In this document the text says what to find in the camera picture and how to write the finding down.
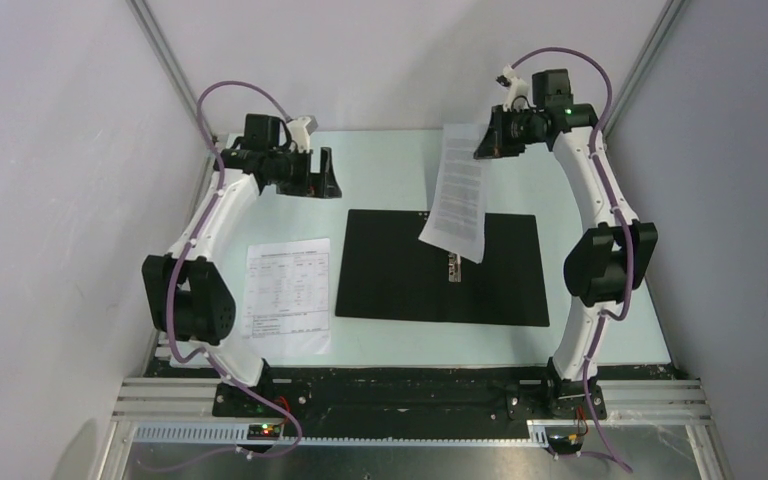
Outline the printed white paper sheet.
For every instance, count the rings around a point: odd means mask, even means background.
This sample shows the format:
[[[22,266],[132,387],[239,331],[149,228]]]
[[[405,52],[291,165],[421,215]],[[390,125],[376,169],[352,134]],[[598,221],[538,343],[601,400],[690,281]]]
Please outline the printed white paper sheet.
[[[485,252],[489,163],[474,158],[485,124],[446,124],[435,192],[419,240],[480,264]]]

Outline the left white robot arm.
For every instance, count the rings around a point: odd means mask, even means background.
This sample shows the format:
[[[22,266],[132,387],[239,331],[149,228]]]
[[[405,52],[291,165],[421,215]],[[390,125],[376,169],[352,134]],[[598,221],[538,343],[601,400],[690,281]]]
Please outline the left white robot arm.
[[[262,380],[266,360],[243,343],[222,258],[265,189],[291,197],[341,197],[331,148],[312,147],[317,127],[312,116],[247,115],[243,133],[213,152],[207,191],[181,236],[141,266],[152,322],[166,334],[172,358],[183,365],[206,361],[224,382],[240,386],[237,403],[252,416],[273,408],[276,391]]]

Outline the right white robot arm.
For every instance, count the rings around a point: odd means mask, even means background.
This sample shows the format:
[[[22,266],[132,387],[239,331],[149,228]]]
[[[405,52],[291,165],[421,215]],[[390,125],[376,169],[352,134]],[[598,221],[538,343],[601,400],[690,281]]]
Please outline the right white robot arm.
[[[654,223],[640,221],[625,200],[589,105],[541,109],[497,105],[474,157],[516,157],[539,143],[546,145],[566,175],[582,225],[582,236],[563,264],[571,295],[568,318],[540,392],[544,410],[562,418],[593,392],[606,325],[627,317],[658,232]]]

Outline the metal folder clip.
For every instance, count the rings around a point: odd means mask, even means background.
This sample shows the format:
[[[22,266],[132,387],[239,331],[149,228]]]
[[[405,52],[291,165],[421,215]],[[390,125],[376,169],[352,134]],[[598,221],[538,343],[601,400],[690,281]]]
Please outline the metal folder clip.
[[[460,255],[448,253],[448,281],[450,283],[460,283],[462,281],[462,258]]]

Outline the red and black folder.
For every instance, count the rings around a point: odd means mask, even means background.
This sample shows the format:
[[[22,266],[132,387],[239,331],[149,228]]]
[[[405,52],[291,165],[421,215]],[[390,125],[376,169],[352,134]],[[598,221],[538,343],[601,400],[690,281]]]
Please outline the red and black folder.
[[[480,264],[462,259],[448,281],[448,251],[419,240],[422,211],[351,209],[335,314],[345,318],[523,327],[550,324],[537,222],[491,213]]]

